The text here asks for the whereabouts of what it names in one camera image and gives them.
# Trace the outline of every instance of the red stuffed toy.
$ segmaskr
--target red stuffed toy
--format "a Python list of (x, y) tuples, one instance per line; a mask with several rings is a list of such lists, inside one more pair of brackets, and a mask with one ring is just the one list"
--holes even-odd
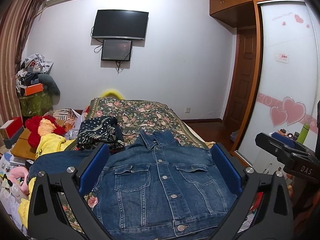
[(31, 132), (28, 138), (28, 143), (33, 148), (38, 147), (41, 136), (49, 133), (55, 133), (63, 136), (66, 133), (64, 127), (59, 126), (56, 119), (51, 115), (33, 116), (26, 120), (25, 125)]

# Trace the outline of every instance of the flat screen tv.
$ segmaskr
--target flat screen tv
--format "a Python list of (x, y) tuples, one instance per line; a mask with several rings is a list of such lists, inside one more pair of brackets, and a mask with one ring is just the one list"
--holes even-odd
[(98, 10), (92, 37), (144, 40), (148, 15), (139, 11)]
[(101, 60), (130, 61), (132, 41), (104, 39)]

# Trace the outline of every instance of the blue gripper pad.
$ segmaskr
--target blue gripper pad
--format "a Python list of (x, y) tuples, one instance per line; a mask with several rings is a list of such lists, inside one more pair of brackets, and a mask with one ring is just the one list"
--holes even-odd
[(294, 142), (291, 139), (289, 139), (289, 138), (287, 138), (287, 137), (285, 137), (285, 136), (283, 136), (283, 135), (281, 135), (281, 134), (279, 134), (277, 132), (274, 132), (271, 135), (271, 137), (274, 138), (274, 139), (279, 140), (280, 142), (284, 143), (285, 145), (288, 145), (291, 148), (295, 148)]
[(81, 196), (89, 194), (97, 183), (100, 173), (109, 159), (109, 147), (104, 144), (90, 162), (80, 178), (79, 193)]
[(239, 173), (217, 144), (212, 146), (210, 153), (230, 192), (239, 197), (242, 193), (242, 182)]

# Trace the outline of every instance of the floral bedspread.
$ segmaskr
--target floral bedspread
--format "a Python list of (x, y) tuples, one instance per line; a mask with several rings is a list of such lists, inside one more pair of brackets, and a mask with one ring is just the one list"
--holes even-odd
[(158, 102), (95, 98), (91, 101), (87, 119), (103, 115), (117, 118), (126, 145), (135, 142), (141, 129), (146, 133), (170, 129), (181, 145), (207, 148), (167, 105)]

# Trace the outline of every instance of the chest pocket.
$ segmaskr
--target chest pocket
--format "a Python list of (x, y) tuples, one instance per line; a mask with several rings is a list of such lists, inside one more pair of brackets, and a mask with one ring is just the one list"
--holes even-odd
[(115, 190), (132, 192), (150, 185), (149, 164), (125, 165), (115, 170)]
[(209, 185), (216, 181), (208, 172), (206, 166), (194, 164), (194, 165), (176, 165), (178, 171), (189, 183)]

